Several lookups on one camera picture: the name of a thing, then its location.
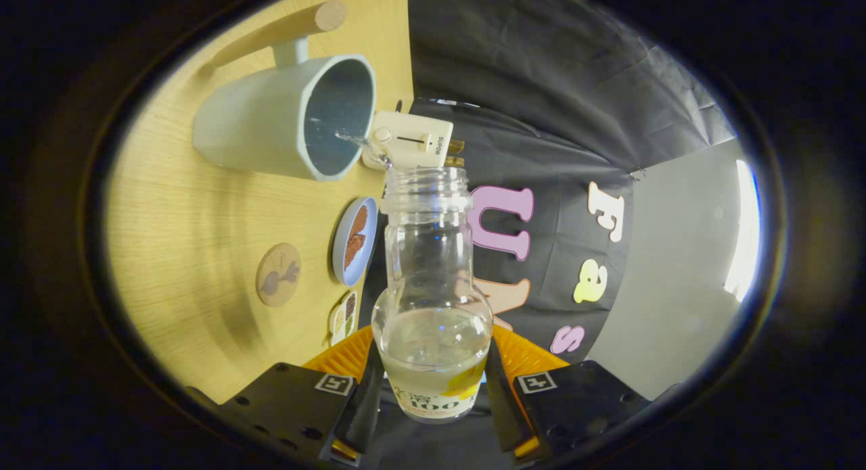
bottle label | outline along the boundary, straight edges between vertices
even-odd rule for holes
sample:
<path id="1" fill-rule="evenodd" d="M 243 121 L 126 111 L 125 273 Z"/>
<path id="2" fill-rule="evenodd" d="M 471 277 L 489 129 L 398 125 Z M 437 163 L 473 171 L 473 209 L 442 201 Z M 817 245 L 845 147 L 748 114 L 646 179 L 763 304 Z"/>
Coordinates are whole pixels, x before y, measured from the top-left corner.
<path id="1" fill-rule="evenodd" d="M 426 377 L 412 377 L 409 372 L 390 371 L 388 377 L 396 401 L 403 411 L 421 418 L 445 419 L 457 417 L 472 408 L 478 396 L 485 362 L 486 357 L 466 371 L 456 375 L 441 373 L 435 379 L 429 373 L 425 374 Z M 419 378 L 425 381 L 423 387 L 418 384 Z"/>

wooden coaster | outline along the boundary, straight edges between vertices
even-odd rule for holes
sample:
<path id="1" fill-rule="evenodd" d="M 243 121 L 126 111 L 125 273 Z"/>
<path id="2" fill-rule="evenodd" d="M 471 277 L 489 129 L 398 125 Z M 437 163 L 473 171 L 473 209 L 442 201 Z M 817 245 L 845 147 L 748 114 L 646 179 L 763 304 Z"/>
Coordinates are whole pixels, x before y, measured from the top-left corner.
<path id="1" fill-rule="evenodd" d="M 300 254 L 293 245 L 272 246 L 256 272 L 256 292 L 267 306 L 283 306 L 300 282 Z"/>

wooden handle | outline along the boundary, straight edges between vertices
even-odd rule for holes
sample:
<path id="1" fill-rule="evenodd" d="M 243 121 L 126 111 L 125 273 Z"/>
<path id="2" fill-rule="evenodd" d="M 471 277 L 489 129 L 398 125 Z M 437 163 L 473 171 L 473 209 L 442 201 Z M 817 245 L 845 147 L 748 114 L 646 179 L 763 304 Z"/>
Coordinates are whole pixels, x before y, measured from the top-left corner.
<path id="1" fill-rule="evenodd" d="M 294 41 L 319 32 L 337 29 L 346 20 L 346 5 L 341 1 L 327 1 L 305 8 L 282 19 L 273 21 L 222 48 L 210 60 L 210 66 L 219 68 L 239 57 L 269 45 Z"/>

wooden table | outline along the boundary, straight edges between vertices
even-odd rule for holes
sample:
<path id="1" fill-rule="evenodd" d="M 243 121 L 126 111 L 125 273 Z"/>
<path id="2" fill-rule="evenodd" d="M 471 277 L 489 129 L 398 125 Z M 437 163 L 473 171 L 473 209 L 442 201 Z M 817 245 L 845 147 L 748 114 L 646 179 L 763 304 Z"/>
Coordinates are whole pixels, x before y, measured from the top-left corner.
<path id="1" fill-rule="evenodd" d="M 192 119 L 215 88 L 273 66 L 270 49 L 211 75 L 198 70 L 226 44 L 327 0 L 282 0 L 242 20 L 189 58 L 143 107 L 108 189 L 108 255 L 124 309 L 177 381 L 217 403 L 274 362 L 302 365 L 327 347 L 327 317 L 348 291 L 331 272 L 343 210 L 382 194 L 384 175 L 361 164 L 334 183 L 217 168 L 191 145 Z M 309 38 L 310 57 L 364 54 L 377 109 L 412 103 L 407 0 L 341 0 L 340 29 Z M 294 297 L 268 307 L 256 270 L 271 246 L 300 252 Z M 362 278 L 355 289 L 361 291 Z"/>

clear glass jar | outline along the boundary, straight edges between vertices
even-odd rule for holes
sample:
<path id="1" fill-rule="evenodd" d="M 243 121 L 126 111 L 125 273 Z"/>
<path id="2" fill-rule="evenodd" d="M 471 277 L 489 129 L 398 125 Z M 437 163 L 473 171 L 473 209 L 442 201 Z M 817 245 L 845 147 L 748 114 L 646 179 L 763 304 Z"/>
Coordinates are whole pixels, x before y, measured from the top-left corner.
<path id="1" fill-rule="evenodd" d="M 403 412 L 416 421 L 456 421 L 472 408 L 493 333 L 493 313 L 473 285 L 472 197 L 461 168 L 390 170 L 388 287 L 372 329 Z"/>

